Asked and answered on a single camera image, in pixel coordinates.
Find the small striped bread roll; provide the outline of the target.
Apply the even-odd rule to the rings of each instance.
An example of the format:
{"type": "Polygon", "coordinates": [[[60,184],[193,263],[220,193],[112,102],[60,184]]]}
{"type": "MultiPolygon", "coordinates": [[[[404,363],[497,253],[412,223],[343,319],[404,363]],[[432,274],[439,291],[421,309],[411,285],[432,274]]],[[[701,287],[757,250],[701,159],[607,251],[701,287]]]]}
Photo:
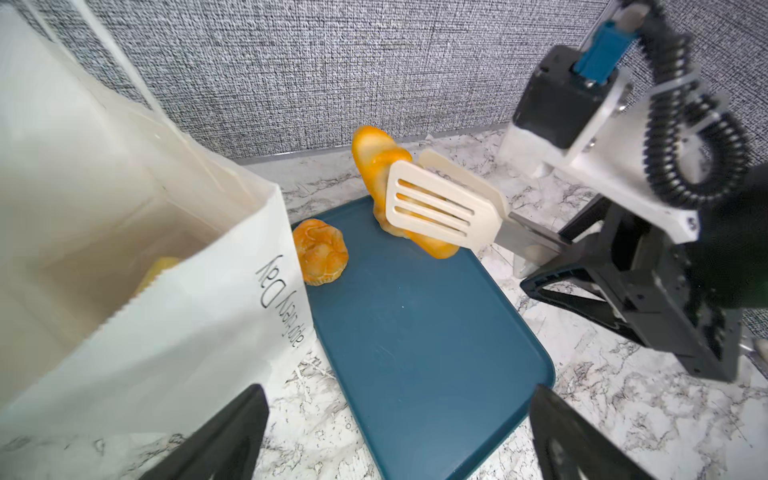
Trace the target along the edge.
{"type": "Polygon", "coordinates": [[[397,161],[412,162],[411,154],[386,132],[362,126],[353,136],[351,152],[367,191],[373,199],[373,214],[382,230],[392,236],[411,240],[436,259],[447,259],[459,247],[393,226],[386,218],[386,193],[390,166],[397,161]]]}

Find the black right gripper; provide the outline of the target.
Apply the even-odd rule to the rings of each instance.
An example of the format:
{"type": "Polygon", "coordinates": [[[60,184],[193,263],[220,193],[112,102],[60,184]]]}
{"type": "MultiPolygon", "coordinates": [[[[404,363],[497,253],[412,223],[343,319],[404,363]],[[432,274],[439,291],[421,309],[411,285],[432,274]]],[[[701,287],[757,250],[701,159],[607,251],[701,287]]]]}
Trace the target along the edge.
{"type": "Polygon", "coordinates": [[[694,377],[735,381],[742,314],[694,279],[684,246],[601,195],[560,232],[564,252],[520,284],[530,298],[671,353],[694,377]]]}

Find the white paper bag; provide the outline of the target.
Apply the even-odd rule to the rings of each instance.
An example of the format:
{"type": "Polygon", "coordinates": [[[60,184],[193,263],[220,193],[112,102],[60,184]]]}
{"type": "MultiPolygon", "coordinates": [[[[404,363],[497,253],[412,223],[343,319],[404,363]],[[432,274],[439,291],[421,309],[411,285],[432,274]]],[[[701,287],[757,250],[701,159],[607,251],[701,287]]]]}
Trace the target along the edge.
{"type": "Polygon", "coordinates": [[[277,184],[91,76],[1,9],[1,430],[189,433],[315,341],[277,184]]]}

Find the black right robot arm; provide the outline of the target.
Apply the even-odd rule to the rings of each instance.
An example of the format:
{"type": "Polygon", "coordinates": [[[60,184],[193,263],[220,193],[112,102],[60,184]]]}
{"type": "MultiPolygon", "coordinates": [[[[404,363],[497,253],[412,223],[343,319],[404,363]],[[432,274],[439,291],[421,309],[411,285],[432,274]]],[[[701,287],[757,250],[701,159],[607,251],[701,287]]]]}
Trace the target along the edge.
{"type": "Polygon", "coordinates": [[[561,232],[564,252],[527,276],[532,299],[642,347],[673,354],[689,375],[737,377],[746,309],[767,305],[767,167],[697,215],[699,237],[660,228],[598,196],[561,232]]]}

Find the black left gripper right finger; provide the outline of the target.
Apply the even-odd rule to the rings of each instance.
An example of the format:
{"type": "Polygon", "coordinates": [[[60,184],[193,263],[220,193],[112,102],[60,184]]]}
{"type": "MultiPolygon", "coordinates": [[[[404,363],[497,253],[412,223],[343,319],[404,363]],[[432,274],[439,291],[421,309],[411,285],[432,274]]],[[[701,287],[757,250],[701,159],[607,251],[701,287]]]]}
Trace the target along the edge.
{"type": "Polygon", "coordinates": [[[652,479],[543,384],[535,388],[529,419],[545,479],[652,479]]]}

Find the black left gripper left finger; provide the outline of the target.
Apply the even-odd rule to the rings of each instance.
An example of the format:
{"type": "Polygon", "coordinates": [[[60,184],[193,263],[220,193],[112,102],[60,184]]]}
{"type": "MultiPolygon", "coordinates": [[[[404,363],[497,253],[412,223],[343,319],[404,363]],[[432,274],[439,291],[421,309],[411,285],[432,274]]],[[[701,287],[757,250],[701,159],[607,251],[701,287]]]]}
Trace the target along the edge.
{"type": "Polygon", "coordinates": [[[252,384],[141,478],[251,479],[268,417],[265,393],[252,384]]]}

